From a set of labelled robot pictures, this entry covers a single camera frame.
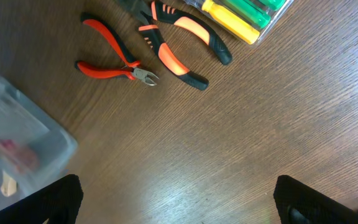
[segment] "screwdriver set case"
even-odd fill
[[[258,46],[293,0],[184,0],[252,47]]]
[[[0,77],[0,168],[23,196],[56,181],[76,147],[56,121]]]

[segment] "pliers handle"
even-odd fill
[[[151,12],[153,20],[182,27],[197,35],[213,50],[223,65],[228,65],[232,62],[232,55],[222,39],[202,20],[159,1],[151,3]],[[209,81],[206,78],[192,72],[174,56],[164,41],[160,29],[153,24],[151,19],[149,20],[149,25],[139,27],[139,32],[160,61],[176,77],[199,90],[205,90],[208,87]]]
[[[149,76],[158,78],[151,72],[137,68],[140,65],[140,61],[129,52],[121,38],[116,31],[111,28],[102,19],[88,14],[81,14],[81,22],[97,30],[111,45],[111,47],[117,52],[118,56],[124,61],[128,69],[102,69],[96,68],[86,62],[77,61],[75,67],[83,72],[85,75],[92,78],[128,78],[130,80],[140,79],[142,82],[148,85],[155,85],[155,82],[149,78]]]

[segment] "screwdriver handle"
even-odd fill
[[[194,33],[212,49],[223,65],[228,65],[232,62],[233,57],[229,49],[227,49],[226,44],[224,44],[217,33],[201,19],[187,12],[170,7],[160,1],[152,2],[151,9],[154,20],[173,24]]]
[[[233,34],[236,34],[248,44],[255,43],[259,38],[259,31],[224,6],[216,4],[212,0],[205,0],[201,9],[208,12],[215,21],[230,30]]]
[[[172,53],[167,43],[162,38],[157,25],[151,24],[139,27],[150,48],[154,51],[160,61],[180,80],[199,90],[205,90],[209,81],[186,68]]]
[[[259,0],[265,6],[273,9],[274,11],[279,10],[285,3],[285,0]]]
[[[261,29],[265,28],[271,20],[270,15],[250,0],[223,0],[222,3]]]

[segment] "yellow screwdriver handle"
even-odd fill
[[[243,21],[240,17],[233,14],[224,6],[216,4],[213,0],[205,0],[202,8],[208,12],[222,26],[236,34],[248,44],[253,44],[260,35],[260,32],[253,28],[250,24]]]

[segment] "pliers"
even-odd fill
[[[161,62],[179,79],[199,89],[208,87],[208,80],[186,68],[172,53],[165,43],[159,28],[153,21],[161,21],[182,27],[203,40],[218,56],[222,64],[227,65],[232,61],[232,55],[222,39],[215,31],[197,17],[167,6],[159,1],[154,1],[148,6],[143,0],[117,0],[118,3],[143,23],[139,32],[150,45]]]
[[[88,14],[81,14],[81,22],[86,24],[95,30],[97,30],[103,37],[110,43],[113,49],[117,52],[120,58],[125,62],[125,69],[100,69],[96,68],[86,62],[77,61],[75,62],[75,67],[83,72],[85,75],[92,78],[128,78],[130,80],[139,79],[140,81],[154,86],[156,83],[152,80],[152,78],[158,79],[154,73],[143,70],[139,68],[140,61],[136,60],[134,56],[129,52],[121,38],[118,36],[116,31],[112,29],[106,22],[101,20],[100,18]]]

